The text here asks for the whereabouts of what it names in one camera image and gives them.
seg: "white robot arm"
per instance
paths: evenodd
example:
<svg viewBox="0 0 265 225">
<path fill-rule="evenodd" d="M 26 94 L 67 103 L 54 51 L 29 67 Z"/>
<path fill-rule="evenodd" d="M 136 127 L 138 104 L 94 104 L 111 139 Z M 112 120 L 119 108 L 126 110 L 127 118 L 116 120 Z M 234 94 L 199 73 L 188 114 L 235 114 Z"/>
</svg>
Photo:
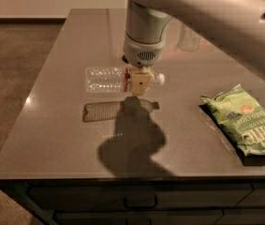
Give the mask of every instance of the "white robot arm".
<svg viewBox="0 0 265 225">
<path fill-rule="evenodd" d="M 170 16 L 265 74 L 265 0 L 128 0 L 124 47 L 131 65 L 160 59 Z"/>
</svg>

